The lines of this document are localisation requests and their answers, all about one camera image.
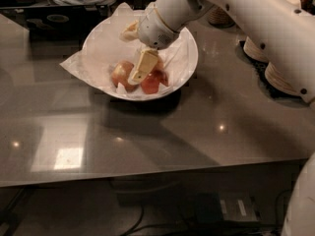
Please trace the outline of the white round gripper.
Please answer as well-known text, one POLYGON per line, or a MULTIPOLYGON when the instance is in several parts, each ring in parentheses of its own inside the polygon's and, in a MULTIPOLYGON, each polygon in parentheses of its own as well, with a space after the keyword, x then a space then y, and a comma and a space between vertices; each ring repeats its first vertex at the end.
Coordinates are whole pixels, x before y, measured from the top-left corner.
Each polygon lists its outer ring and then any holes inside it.
POLYGON ((157 49, 168 48, 178 36, 179 33, 170 29, 163 21, 156 6, 150 4, 139 21, 129 24, 119 35, 122 41, 129 42, 139 38, 142 43, 151 47, 136 51, 135 66, 129 75, 128 83, 140 84, 158 63, 157 49))

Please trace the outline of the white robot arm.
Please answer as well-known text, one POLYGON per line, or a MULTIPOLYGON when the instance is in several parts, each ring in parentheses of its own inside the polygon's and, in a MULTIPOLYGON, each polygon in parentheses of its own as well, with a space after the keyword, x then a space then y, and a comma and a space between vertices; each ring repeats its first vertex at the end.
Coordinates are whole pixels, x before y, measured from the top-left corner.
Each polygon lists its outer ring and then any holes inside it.
POLYGON ((156 0, 136 24, 121 32, 125 41, 146 45, 128 83, 137 85, 153 69, 153 51, 168 48, 188 22, 213 6, 222 8, 283 74, 298 96, 315 104, 315 18, 285 0, 156 0))

